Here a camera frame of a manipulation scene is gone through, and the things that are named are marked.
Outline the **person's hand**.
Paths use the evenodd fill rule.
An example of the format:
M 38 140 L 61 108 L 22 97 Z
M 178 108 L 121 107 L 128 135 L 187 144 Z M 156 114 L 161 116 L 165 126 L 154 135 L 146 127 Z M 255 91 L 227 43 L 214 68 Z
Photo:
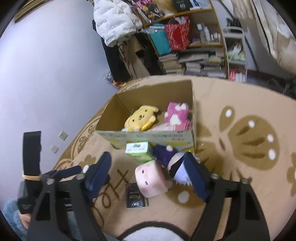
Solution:
M 29 214 L 29 213 L 21 214 L 20 212 L 18 214 L 19 214 L 19 217 L 20 217 L 21 224 L 23 225 L 23 227 L 26 230 L 28 230 L 30 222 L 31 222 L 32 215 Z

